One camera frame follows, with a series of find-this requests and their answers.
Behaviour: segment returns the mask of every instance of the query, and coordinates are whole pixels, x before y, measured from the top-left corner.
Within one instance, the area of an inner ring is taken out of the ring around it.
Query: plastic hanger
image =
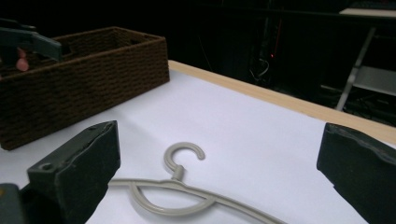
[[[182,165],[176,164],[172,157],[173,154],[180,149],[187,148],[194,151],[199,160],[203,160],[205,158],[205,153],[202,149],[195,144],[188,142],[176,143],[170,146],[164,155],[165,164],[174,171],[172,179],[157,181],[157,180],[149,180],[149,179],[131,179],[131,178],[120,178],[120,179],[112,179],[109,182],[110,186],[129,186],[133,198],[137,201],[137,203],[143,208],[149,210],[150,212],[166,215],[166,216],[185,216],[188,214],[193,214],[199,211],[202,211],[214,203],[221,203],[223,205],[229,206],[233,209],[239,210],[247,215],[257,218],[263,223],[285,223],[276,217],[272,217],[268,214],[265,214],[262,211],[259,211],[251,206],[248,206],[244,203],[240,203],[231,198],[219,195],[217,193],[213,193],[204,189],[198,189],[195,187],[187,186],[182,182],[182,178],[184,175],[184,167]],[[204,200],[196,205],[185,207],[185,208],[164,208],[158,205],[151,203],[139,190],[139,187],[158,187],[165,189],[176,189],[186,193],[190,193],[196,196],[200,196],[204,198]]]

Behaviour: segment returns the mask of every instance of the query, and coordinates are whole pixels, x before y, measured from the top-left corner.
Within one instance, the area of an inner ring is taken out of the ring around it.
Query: white paper
[[[77,133],[116,120],[121,168],[114,178],[170,179],[163,154],[177,142],[203,149],[176,153],[183,182],[248,204],[288,223],[366,223],[316,168],[325,122],[201,79],[171,71],[171,81],[101,114],[12,151],[0,151],[0,183],[28,184],[26,170]],[[164,207],[201,199],[143,189]],[[88,223],[260,223],[216,204],[187,217],[141,208],[126,187],[109,187]]]

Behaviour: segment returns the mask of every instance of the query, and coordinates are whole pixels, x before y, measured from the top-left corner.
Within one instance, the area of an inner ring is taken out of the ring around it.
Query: hanger hook
[[[176,144],[173,144],[172,146],[170,146],[168,149],[166,149],[165,155],[163,157],[164,160],[165,160],[165,164],[172,171],[174,171],[172,179],[179,180],[179,181],[181,181],[181,178],[183,177],[184,167],[182,165],[177,165],[173,161],[172,157],[173,157],[173,154],[177,150],[180,150],[180,149],[183,149],[183,148],[190,149],[190,150],[194,151],[199,160],[203,160],[205,158],[204,151],[200,147],[198,147],[197,145],[195,145],[193,143],[189,143],[189,142],[176,143]]]

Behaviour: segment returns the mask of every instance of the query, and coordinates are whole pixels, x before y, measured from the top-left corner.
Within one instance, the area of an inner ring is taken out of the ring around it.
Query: wicker basket
[[[0,64],[0,144],[11,150],[169,81],[166,40],[120,27],[53,38],[56,63],[28,52],[30,70]]]

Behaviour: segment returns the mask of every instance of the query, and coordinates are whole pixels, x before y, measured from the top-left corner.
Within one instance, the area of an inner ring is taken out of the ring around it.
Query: table
[[[365,223],[316,169],[326,121],[371,131],[392,147],[396,129],[174,61],[171,81],[121,105],[12,151],[0,151],[0,183],[28,183],[26,169],[83,129],[117,120],[121,168],[115,178],[170,179],[163,153],[192,142],[206,158],[181,151],[184,183],[220,193],[288,223]],[[200,200],[144,189],[152,202],[186,206]],[[142,209],[127,188],[110,187],[87,223],[260,223],[215,205],[188,217]]]

